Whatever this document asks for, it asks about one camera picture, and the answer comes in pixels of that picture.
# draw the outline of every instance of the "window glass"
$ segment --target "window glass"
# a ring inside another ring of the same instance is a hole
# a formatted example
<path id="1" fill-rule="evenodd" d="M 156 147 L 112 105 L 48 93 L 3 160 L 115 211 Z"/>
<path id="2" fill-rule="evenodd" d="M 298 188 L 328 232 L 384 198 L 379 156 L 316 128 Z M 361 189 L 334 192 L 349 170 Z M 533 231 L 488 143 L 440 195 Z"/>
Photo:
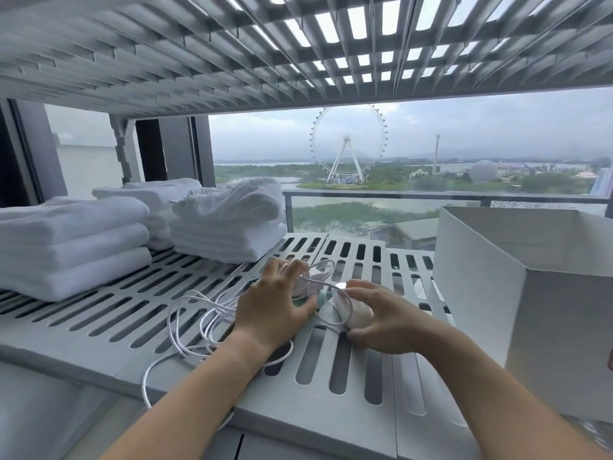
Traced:
<path id="1" fill-rule="evenodd" d="M 93 199 L 92 189 L 122 185 L 109 115 L 45 105 L 68 195 Z"/>
<path id="2" fill-rule="evenodd" d="M 445 205 L 603 215 L 613 187 L 611 102 L 613 89 L 602 88 L 212 116 L 215 173 L 218 183 L 278 178 L 291 195 L 295 231 L 433 249 L 424 236 L 436 223 L 412 222 L 438 217 Z M 600 203 L 586 203 L 590 196 Z"/>

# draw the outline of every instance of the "white box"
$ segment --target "white box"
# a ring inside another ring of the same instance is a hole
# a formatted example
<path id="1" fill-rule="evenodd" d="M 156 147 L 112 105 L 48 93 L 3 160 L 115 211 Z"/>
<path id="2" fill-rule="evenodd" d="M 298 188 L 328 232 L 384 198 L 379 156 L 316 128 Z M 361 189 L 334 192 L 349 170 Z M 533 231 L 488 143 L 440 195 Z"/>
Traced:
<path id="1" fill-rule="evenodd" d="M 613 422 L 613 220 L 443 207 L 434 279 L 466 332 L 564 415 Z"/>

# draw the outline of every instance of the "person's left hand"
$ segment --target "person's left hand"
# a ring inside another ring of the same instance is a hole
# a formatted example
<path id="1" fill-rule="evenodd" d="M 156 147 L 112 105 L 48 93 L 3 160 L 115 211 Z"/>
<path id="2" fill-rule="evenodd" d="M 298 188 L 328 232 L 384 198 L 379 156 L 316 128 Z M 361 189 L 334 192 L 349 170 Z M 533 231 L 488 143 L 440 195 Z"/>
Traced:
<path id="1" fill-rule="evenodd" d="M 232 331 L 248 335 L 268 356 L 292 339 L 317 309 L 315 295 L 300 307 L 292 303 L 294 283 L 308 264 L 294 260 L 279 273 L 283 263 L 270 258 L 260 280 L 240 297 Z"/>

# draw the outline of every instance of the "dome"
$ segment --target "dome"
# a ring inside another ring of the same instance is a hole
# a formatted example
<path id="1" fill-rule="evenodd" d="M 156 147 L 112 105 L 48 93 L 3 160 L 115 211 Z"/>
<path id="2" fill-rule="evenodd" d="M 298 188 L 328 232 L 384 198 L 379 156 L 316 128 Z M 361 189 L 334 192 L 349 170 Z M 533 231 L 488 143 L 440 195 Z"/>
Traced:
<path id="1" fill-rule="evenodd" d="M 490 182 L 498 177 L 498 168 L 495 163 L 482 159 L 471 166 L 469 174 L 473 182 Z"/>

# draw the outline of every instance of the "upper shelf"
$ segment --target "upper shelf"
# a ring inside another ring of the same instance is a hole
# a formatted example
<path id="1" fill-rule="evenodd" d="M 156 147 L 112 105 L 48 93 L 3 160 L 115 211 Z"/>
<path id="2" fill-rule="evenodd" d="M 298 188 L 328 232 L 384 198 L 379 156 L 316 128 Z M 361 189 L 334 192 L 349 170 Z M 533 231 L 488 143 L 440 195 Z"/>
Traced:
<path id="1" fill-rule="evenodd" d="M 0 96 L 153 117 L 613 84 L 613 0 L 36 1 L 0 4 Z"/>

